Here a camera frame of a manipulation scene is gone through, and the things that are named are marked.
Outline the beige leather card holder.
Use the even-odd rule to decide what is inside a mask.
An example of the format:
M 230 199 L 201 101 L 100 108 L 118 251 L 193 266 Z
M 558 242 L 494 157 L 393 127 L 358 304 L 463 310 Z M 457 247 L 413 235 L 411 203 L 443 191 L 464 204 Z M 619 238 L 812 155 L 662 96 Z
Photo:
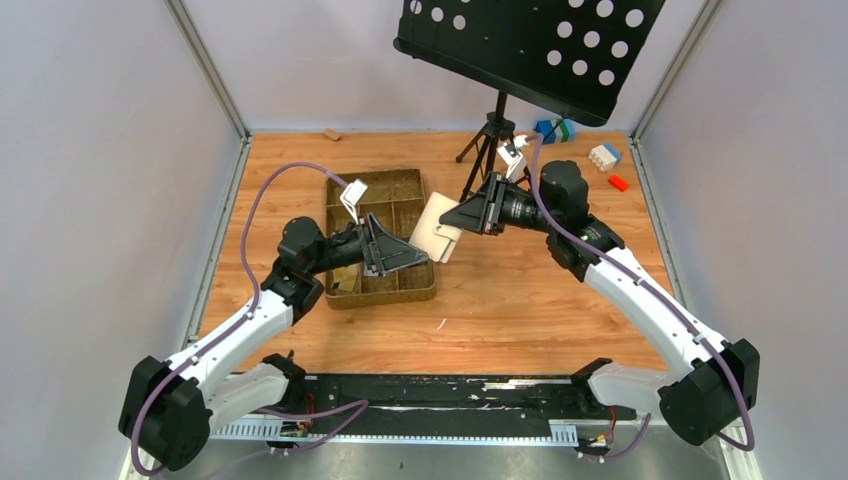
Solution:
M 433 192 L 410 236 L 409 243 L 427 253 L 435 263 L 447 263 L 463 231 L 443 224 L 440 217 L 458 206 L 459 202 L 441 193 Z

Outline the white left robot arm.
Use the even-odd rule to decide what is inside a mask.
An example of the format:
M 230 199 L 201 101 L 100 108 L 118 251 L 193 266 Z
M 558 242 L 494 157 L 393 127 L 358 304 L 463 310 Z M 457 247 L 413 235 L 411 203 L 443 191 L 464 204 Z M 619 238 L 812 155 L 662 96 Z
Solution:
M 177 471 L 220 427 L 262 407 L 293 413 L 304 405 L 304 372 L 279 354 L 246 374 L 231 373 L 312 310 L 325 290 L 320 274 L 363 265 L 385 276 L 428 260 L 424 250 L 393 235 L 372 213 L 330 236 L 310 217 L 290 220 L 268 276 L 249 277 L 254 292 L 235 314 L 170 357 L 147 356 L 134 366 L 118 421 L 131 442 L 134 469 L 148 477 Z

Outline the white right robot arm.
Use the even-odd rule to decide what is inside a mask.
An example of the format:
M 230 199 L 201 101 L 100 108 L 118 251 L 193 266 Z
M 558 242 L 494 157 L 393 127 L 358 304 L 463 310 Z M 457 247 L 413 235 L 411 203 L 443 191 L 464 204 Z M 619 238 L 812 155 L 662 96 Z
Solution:
M 698 320 L 639 263 L 624 240 L 593 215 L 589 185 L 573 161 L 553 161 L 524 189 L 498 173 L 438 216 L 440 227 L 496 236 L 508 226 L 542 232 L 551 257 L 614 305 L 661 356 L 666 371 L 600 359 L 584 370 L 571 403 L 584 417 L 609 406 L 660 416 L 682 440 L 718 437 L 750 451 L 760 354 Z

